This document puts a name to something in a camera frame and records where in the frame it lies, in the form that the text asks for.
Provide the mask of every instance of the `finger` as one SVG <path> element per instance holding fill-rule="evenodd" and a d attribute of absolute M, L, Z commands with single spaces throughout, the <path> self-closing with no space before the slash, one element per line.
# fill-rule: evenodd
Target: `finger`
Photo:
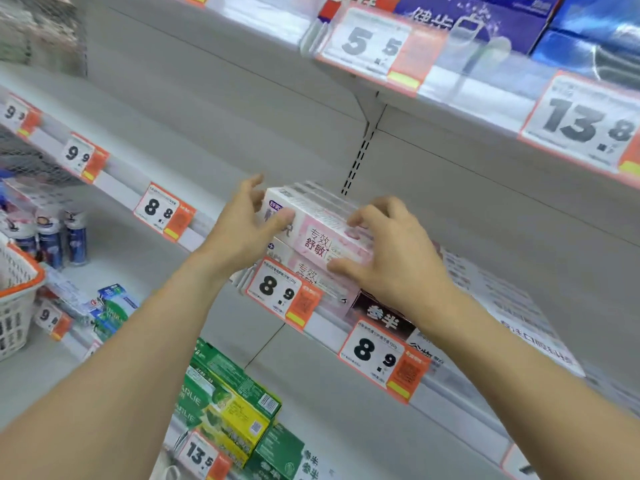
<path fill-rule="evenodd" d="M 296 212 L 293 209 L 284 207 L 268 218 L 267 222 L 260 227 L 260 233 L 265 240 L 270 240 L 274 235 L 283 231 L 289 224 L 293 222 Z"/>
<path fill-rule="evenodd" d="M 361 288 L 366 288 L 369 266 L 358 264 L 348 258 L 334 258 L 326 265 L 329 272 L 340 274 L 348 279 L 355 281 Z"/>
<path fill-rule="evenodd" d="M 386 219 L 388 219 L 388 217 L 386 217 L 379 208 L 373 205 L 367 205 L 357 209 L 347 219 L 347 225 L 351 227 L 368 227 L 375 233 L 376 230 L 382 229 Z"/>
<path fill-rule="evenodd" d="M 251 203 L 253 204 L 253 211 L 258 212 L 264 199 L 264 190 L 253 189 L 250 193 L 250 197 Z"/>
<path fill-rule="evenodd" d="M 238 193 L 251 192 L 252 188 L 254 188 L 257 185 L 260 185 L 263 180 L 264 180 L 264 175 L 261 173 L 243 180 L 242 182 L 240 182 L 240 185 L 238 186 Z"/>
<path fill-rule="evenodd" d="M 401 219 L 409 215 L 404 202 L 398 197 L 393 195 L 387 195 L 384 197 L 376 197 L 371 201 L 371 204 L 379 208 L 382 213 L 392 219 Z"/>

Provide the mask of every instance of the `blue box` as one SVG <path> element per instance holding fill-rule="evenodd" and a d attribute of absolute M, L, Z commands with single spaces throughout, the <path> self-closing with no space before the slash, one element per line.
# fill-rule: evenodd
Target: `blue box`
<path fill-rule="evenodd" d="M 482 40 L 505 52 L 528 54 L 546 20 L 480 0 L 400 0 L 394 13 L 439 29 L 460 44 Z"/>
<path fill-rule="evenodd" d="M 551 27 L 640 54 L 640 0 L 565 0 Z"/>
<path fill-rule="evenodd" d="M 548 31 L 531 58 L 590 79 L 640 91 L 640 56 L 618 47 Z"/>
<path fill-rule="evenodd" d="M 561 0 L 482 0 L 548 19 Z"/>

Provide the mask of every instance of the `wire mesh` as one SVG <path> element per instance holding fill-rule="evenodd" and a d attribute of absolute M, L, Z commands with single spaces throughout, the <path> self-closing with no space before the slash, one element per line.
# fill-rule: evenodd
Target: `wire mesh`
<path fill-rule="evenodd" d="M 85 76 L 83 21 L 69 0 L 0 0 L 0 60 Z"/>
<path fill-rule="evenodd" d="M 27 142 L 0 126 L 0 168 L 15 176 L 27 175 L 59 187 L 83 185 L 78 178 L 54 163 Z"/>

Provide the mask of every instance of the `pink toothpaste box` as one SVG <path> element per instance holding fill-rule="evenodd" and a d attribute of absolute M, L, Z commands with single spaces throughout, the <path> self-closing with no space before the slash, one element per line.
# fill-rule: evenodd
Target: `pink toothpaste box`
<path fill-rule="evenodd" d="M 340 319 L 347 314 L 360 292 L 354 282 L 322 270 L 279 239 L 269 243 L 267 255 L 324 291 L 319 306 Z"/>
<path fill-rule="evenodd" d="M 372 259 L 373 240 L 364 229 L 348 227 L 345 218 L 292 186 L 267 189 L 258 217 L 266 221 L 283 207 L 294 209 L 296 217 L 276 237 L 322 270 L 333 258 Z"/>

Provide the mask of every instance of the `right hand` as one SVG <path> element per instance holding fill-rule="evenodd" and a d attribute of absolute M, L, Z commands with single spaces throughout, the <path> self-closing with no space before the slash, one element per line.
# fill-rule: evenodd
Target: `right hand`
<path fill-rule="evenodd" d="M 427 232 L 397 197 L 380 197 L 358 209 L 349 226 L 368 227 L 374 255 L 368 264 L 348 258 L 332 259 L 327 269 L 355 281 L 381 303 L 407 318 L 432 321 L 445 315 L 462 292 L 447 275 Z"/>

